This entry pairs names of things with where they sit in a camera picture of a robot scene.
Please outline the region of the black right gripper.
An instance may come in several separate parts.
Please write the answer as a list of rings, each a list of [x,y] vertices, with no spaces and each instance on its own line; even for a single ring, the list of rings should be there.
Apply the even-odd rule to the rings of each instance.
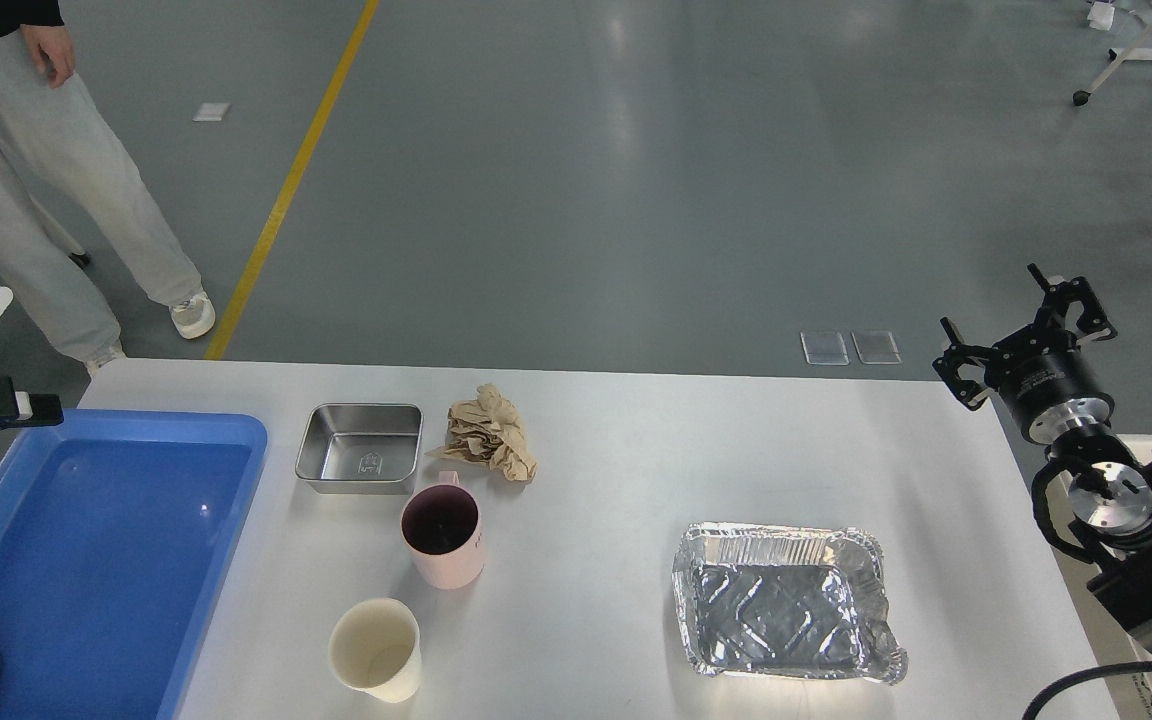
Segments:
[[[1087,278],[1047,276],[1034,263],[1026,270],[1044,293],[1030,323],[1037,344],[1079,348],[1117,338]],[[979,410],[990,392],[995,392],[1021,435],[1033,445],[1051,445],[1073,429],[1111,423],[1114,397],[1102,389],[1078,351],[1038,354],[1015,365],[1015,333],[991,346],[979,346],[968,343],[947,316],[940,324],[948,344],[933,361],[933,370],[969,411]],[[965,366],[983,370],[980,381],[964,378],[961,369]]]

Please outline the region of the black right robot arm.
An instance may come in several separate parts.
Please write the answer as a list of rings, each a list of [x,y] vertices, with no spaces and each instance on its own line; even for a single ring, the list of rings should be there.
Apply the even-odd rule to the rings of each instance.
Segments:
[[[942,319],[946,350],[933,369],[961,406],[996,396],[1026,442],[1044,452],[1030,506],[1044,539],[1097,573],[1087,582],[1112,620],[1152,655],[1152,456],[1112,429],[1115,402],[1082,350],[1116,336],[1084,276],[1028,272],[1043,291],[1032,323],[988,346]]]

